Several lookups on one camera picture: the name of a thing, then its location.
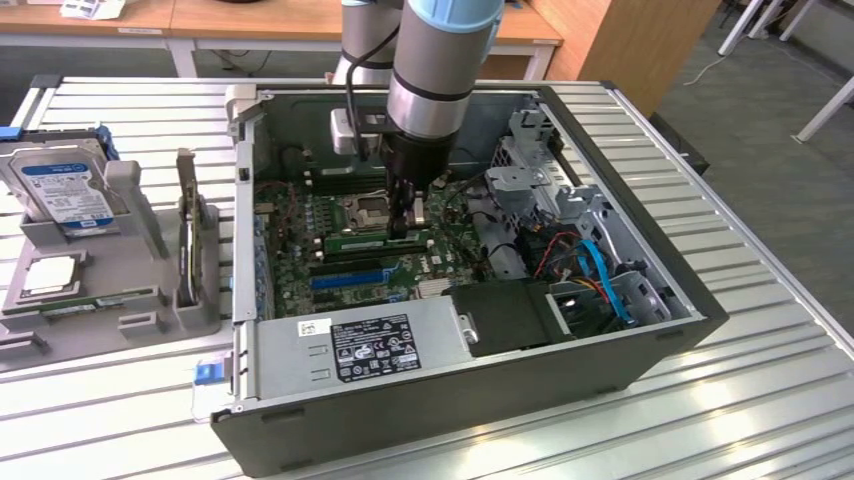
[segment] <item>power supply label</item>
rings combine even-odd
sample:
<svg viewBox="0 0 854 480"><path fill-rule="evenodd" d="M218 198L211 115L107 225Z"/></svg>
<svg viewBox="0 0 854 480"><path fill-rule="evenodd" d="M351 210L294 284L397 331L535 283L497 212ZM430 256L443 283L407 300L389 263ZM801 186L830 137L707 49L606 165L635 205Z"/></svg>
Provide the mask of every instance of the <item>power supply label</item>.
<svg viewBox="0 0 854 480"><path fill-rule="evenodd" d="M406 315L332 325L331 335L342 382L422 368Z"/></svg>
<svg viewBox="0 0 854 480"><path fill-rule="evenodd" d="M100 190L90 186L92 172L83 163L22 168L30 192L39 197L54 220L67 227L90 228L112 222L112 209Z"/></svg>

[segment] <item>floor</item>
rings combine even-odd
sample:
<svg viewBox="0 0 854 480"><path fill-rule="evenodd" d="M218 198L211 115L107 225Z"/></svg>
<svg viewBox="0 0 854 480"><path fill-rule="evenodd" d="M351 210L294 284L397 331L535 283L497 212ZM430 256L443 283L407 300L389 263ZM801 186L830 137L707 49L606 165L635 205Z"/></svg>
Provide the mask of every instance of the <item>floor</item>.
<svg viewBox="0 0 854 480"><path fill-rule="evenodd" d="M846 282L854 272L854 110L844 109L808 145L790 137L848 79L777 40L746 39L701 81L683 86L719 58L726 30L718 30L718 21L710 23L659 114L706 156L711 168L705 178L715 191L854 333ZM262 52L250 52L236 63L252 71L263 60ZM198 52L196 61L202 76L242 75L223 71L210 52ZM274 53L258 76L318 77L335 62L335 54ZM0 64L15 65L0 76L0 124L11 120L38 73L175 75L166 51L0 48Z"/></svg>

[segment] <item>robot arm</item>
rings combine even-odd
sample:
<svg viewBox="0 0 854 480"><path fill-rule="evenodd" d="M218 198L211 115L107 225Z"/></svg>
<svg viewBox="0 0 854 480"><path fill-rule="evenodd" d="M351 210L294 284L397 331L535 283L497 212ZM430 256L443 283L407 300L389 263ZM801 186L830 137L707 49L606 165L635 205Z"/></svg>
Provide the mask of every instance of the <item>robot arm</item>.
<svg viewBox="0 0 854 480"><path fill-rule="evenodd" d="M343 3L344 48L335 83L343 83L351 59L370 53L394 32L395 15L401 19L397 41L366 59L356 69L359 75L354 75L354 83L360 83L356 78L371 79L370 83L385 83L390 78L386 110L393 131L383 134L381 151L389 178L390 233L401 237L406 234L406 214L415 198L427 195L430 183L447 169L505 2L344 0ZM393 54L394 67L389 64Z"/></svg>

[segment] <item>metal workbench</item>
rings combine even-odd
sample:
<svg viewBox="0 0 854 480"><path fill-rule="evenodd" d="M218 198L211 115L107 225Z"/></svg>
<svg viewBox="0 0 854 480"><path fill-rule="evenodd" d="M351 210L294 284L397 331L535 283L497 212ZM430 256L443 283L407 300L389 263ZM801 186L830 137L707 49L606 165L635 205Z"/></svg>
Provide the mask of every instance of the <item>metal workbench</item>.
<svg viewBox="0 0 854 480"><path fill-rule="evenodd" d="M234 153L223 93L234 82L67 78L59 88L30 92L15 119L28 128L107 123L123 158L143 166L155 207L178 197L175 149L196 150L202 193L224 209L224 322ZM595 83L554 87L731 320L622 392L280 478L850 475L852 338L625 98ZM0 194L0 288L23 242L19 211ZM192 366L230 342L224 328L211 337L0 375L0 478L240 477L190 409Z"/></svg>

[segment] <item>barcode sticker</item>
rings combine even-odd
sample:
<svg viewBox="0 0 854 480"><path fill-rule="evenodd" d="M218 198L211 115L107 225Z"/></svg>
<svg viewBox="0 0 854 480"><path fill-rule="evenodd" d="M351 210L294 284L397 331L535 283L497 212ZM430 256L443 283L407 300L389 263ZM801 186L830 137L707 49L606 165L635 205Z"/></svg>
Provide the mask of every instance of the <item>barcode sticker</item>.
<svg viewBox="0 0 854 480"><path fill-rule="evenodd" d="M332 325L331 318L316 318L314 320L303 320L296 323L296 332L300 337L308 337L310 335L322 335L330 333L330 327Z"/></svg>
<svg viewBox="0 0 854 480"><path fill-rule="evenodd" d="M120 28L119 33L132 33L135 35L163 35L163 30L159 28Z"/></svg>

